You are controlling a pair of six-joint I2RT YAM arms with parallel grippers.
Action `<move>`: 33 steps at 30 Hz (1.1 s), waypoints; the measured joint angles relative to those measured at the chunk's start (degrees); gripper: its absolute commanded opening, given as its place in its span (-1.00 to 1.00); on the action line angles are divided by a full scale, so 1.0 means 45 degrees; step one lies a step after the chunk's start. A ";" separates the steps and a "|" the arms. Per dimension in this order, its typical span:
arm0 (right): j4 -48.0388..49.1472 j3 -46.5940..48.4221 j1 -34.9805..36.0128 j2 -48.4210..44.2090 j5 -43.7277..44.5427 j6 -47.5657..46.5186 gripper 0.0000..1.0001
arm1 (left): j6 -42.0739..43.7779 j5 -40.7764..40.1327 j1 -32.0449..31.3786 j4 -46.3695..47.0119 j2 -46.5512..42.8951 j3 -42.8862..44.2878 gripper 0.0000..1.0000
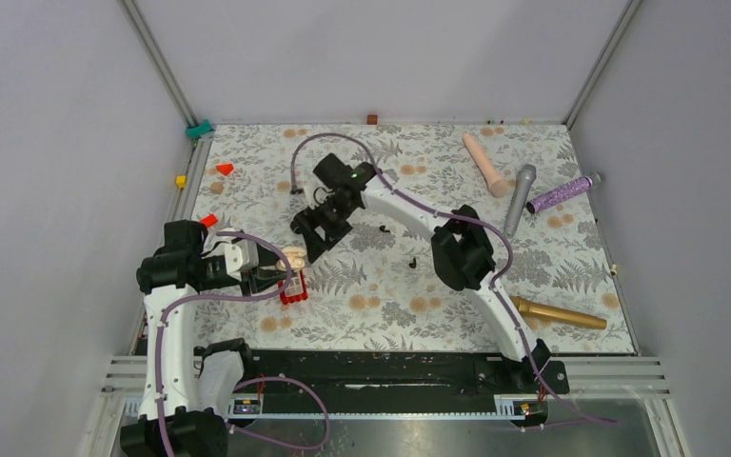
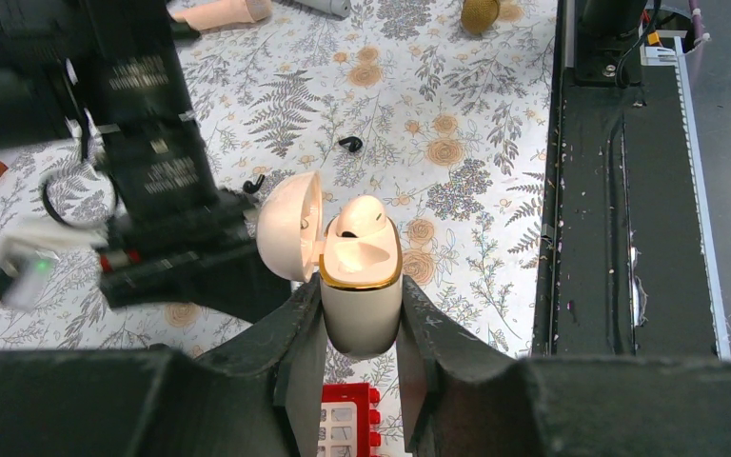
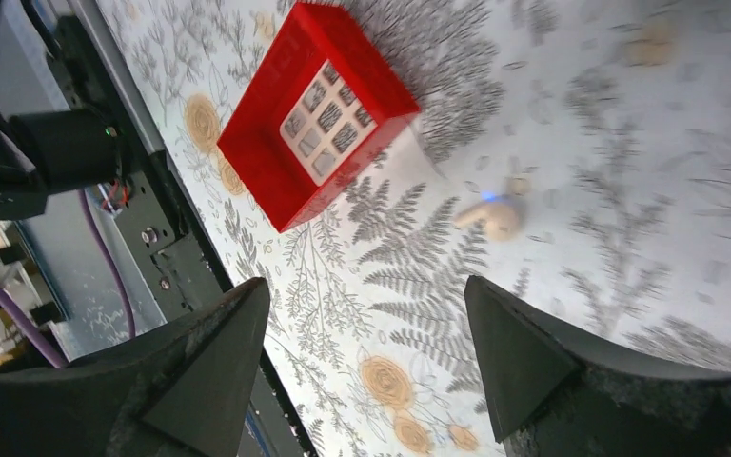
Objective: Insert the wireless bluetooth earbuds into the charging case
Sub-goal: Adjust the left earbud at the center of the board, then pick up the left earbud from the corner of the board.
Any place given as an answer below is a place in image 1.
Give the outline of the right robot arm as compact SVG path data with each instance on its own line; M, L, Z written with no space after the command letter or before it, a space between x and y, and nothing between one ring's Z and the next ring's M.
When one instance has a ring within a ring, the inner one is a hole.
M322 159L313 172L330 193L298 212L290 223L291 230L304 238L309 262L351 232L348 219L356 209L393 219L430 244L441 282L463 292L497 333L503 356L514 360L507 368L511 386L530 392L544 381L550 351L504 291L488 237L494 228L472 207L438 211L396 188L369 163L351 168L334 154Z

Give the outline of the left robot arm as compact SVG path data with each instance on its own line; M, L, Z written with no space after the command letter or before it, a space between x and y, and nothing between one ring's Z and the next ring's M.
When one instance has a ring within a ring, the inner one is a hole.
M146 381L138 419L120 430L127 456L224 456L233 390L254 385L257 367L241 338L210 345L194 367L193 322L199 300L215 289L239 287L239 302L277 296L294 269L270 243L227 231L221 253L204 250L207 227L197 221L169 222L164 244L136 271L148 324Z

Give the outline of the beige earbuds charging case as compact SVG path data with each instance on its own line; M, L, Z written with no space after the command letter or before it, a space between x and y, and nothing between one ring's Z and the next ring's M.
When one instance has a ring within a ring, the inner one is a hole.
M307 252L304 248L290 246L283 248L282 253L293 270L300 271L306 266Z

